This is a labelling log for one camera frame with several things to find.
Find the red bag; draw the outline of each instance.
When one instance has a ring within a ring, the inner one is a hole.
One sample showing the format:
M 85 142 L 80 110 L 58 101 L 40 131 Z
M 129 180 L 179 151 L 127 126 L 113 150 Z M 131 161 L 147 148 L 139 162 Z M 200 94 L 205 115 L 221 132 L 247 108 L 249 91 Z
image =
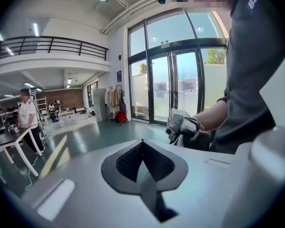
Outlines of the red bag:
M 123 112 L 118 112 L 116 117 L 116 122 L 119 123 L 123 120 L 127 119 L 127 114 Z

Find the black metal railing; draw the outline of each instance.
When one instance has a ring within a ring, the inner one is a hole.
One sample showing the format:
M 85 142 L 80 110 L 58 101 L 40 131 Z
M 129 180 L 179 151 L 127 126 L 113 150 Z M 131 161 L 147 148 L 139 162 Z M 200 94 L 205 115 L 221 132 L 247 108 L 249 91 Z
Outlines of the black metal railing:
M 106 61 L 108 50 L 93 43 L 65 37 L 24 36 L 0 41 L 0 59 L 24 54 L 64 53 L 100 57 Z

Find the brick wall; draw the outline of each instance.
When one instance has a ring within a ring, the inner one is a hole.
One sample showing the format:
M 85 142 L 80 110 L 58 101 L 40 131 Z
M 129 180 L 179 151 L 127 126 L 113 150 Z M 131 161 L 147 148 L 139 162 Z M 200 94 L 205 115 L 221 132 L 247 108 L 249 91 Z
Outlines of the brick wall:
M 70 90 L 59 90 L 52 92 L 44 92 L 37 94 L 37 99 L 47 98 L 47 103 L 51 104 L 54 101 L 60 101 L 61 109 L 64 108 L 84 108 L 84 98 L 82 94 L 82 89 L 70 89 Z M 1 102 L 1 108 L 6 111 L 8 107 L 15 106 L 20 99 L 13 99 L 10 101 Z
M 54 103 L 54 101 L 59 100 L 61 109 L 74 107 L 78 109 L 84 108 L 85 106 L 82 89 L 59 90 L 37 94 L 37 99 L 41 99 L 44 97 L 47 98 L 47 103 L 49 105 L 51 103 Z

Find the floor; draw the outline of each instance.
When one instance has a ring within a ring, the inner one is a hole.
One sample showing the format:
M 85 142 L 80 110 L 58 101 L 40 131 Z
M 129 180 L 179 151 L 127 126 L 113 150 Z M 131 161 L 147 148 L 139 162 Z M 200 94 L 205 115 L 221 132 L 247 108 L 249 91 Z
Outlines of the floor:
M 136 121 L 124 122 L 120 126 L 109 120 L 96 123 L 95 118 L 86 119 L 85 114 L 77 114 L 76 117 L 77 124 L 65 118 L 63 128 L 59 123 L 45 126 L 48 141 L 41 157 L 37 158 L 25 144 L 22 146 L 30 163 L 36 161 L 34 168 L 39 177 L 30 174 L 32 184 L 70 159 L 89 151 L 135 139 L 155 139 L 169 143 L 164 126 Z M 5 154 L 0 152 L 0 174 L 6 180 L 7 187 L 21 197 L 30 184 L 28 169 L 15 148 L 8 151 L 15 163 L 11 165 Z

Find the white table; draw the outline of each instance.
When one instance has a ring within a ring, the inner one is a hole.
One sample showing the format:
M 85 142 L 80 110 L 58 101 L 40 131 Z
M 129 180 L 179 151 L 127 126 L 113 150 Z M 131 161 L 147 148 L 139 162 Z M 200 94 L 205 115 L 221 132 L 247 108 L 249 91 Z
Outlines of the white table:
M 77 123 L 77 119 L 76 119 L 74 110 L 73 111 L 68 111 L 68 112 L 59 112 L 58 113 L 58 118 L 59 118 L 59 122 L 60 122 L 60 126 L 61 127 L 63 127 L 62 124 L 64 124 L 63 119 L 62 119 L 62 117 L 64 117 L 64 116 L 72 116 L 72 117 L 74 117 L 75 118 L 75 123 Z
M 27 134 L 29 133 L 32 142 L 37 150 L 37 153 L 42 156 L 40 149 L 38 148 L 36 141 L 34 139 L 33 133 L 31 131 L 30 128 L 26 128 L 26 129 L 22 129 L 19 131 L 19 133 L 15 133 L 15 134 L 10 134 L 10 133 L 3 133 L 0 134 L 0 151 L 4 151 L 4 153 L 6 154 L 8 160 L 10 161 L 11 164 L 14 164 L 13 159 L 11 158 L 11 156 L 9 155 L 8 151 L 6 150 L 6 147 L 10 147 L 10 146 L 15 146 L 20 157 L 23 159 L 24 163 L 27 165 L 27 167 L 30 169 L 30 171 L 34 174 L 34 176 L 38 176 L 38 173 L 36 172 L 36 170 L 33 168 L 33 166 L 29 163 L 29 160 L 26 158 L 23 150 L 21 149 L 19 142 L 20 140 Z

